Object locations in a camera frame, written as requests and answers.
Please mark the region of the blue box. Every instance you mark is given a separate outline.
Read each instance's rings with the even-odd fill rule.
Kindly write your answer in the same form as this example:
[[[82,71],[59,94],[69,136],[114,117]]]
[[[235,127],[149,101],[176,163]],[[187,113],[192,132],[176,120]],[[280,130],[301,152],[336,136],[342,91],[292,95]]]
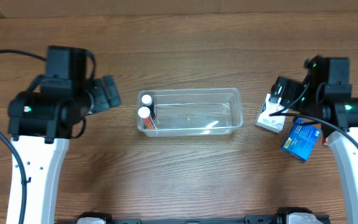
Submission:
[[[320,129],[306,125],[302,119],[297,118],[280,149],[305,162],[321,133]]]

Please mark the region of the black bottle white cap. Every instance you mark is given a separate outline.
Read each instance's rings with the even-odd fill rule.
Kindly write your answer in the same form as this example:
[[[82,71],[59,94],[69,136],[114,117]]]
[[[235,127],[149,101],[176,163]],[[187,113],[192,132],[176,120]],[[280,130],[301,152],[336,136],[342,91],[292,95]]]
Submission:
[[[148,107],[148,109],[150,110],[150,115],[152,119],[155,119],[156,112],[153,98],[150,95],[143,95],[141,98],[141,102],[145,107]]]

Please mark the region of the white box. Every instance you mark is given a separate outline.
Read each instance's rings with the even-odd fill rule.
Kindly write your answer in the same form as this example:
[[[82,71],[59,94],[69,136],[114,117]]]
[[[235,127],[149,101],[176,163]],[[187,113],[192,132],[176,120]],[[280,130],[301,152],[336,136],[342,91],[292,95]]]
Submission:
[[[255,124],[262,128],[268,129],[269,131],[279,133],[284,127],[285,117],[270,116],[270,114],[278,112],[284,109],[284,107],[279,104],[281,98],[279,98],[277,103],[269,102],[269,98],[270,93],[267,93]]]

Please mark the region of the orange bottle white cap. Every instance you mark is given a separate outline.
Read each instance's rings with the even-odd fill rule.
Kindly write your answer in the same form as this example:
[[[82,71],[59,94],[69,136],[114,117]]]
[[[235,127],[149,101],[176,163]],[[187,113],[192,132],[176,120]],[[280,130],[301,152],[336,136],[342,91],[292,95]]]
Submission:
[[[138,109],[138,116],[143,120],[144,125],[147,129],[157,129],[152,117],[150,109],[146,106],[143,106]]]

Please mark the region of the red box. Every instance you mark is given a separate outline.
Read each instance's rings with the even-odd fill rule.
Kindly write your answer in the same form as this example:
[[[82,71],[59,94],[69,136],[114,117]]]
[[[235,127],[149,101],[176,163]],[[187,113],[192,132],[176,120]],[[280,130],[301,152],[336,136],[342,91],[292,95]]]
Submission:
[[[328,139],[322,138],[322,145],[327,146],[328,145]]]

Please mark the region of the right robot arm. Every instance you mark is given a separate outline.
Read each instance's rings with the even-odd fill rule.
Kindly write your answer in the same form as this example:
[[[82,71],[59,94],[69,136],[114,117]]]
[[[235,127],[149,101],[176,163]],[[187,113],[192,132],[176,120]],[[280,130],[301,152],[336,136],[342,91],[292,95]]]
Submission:
[[[337,163],[348,223],[358,223],[358,98],[352,97],[347,57],[305,60],[302,82],[278,77],[270,101],[284,108],[274,116],[304,118],[321,125]]]

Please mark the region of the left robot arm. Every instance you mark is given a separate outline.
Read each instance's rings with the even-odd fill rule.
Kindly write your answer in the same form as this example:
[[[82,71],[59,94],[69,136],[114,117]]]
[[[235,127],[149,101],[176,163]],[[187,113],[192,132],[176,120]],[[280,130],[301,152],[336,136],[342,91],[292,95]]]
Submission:
[[[12,162],[8,223],[53,223],[62,164],[86,117],[121,104],[113,77],[87,75],[94,55],[81,48],[50,46],[45,74],[9,104]]]

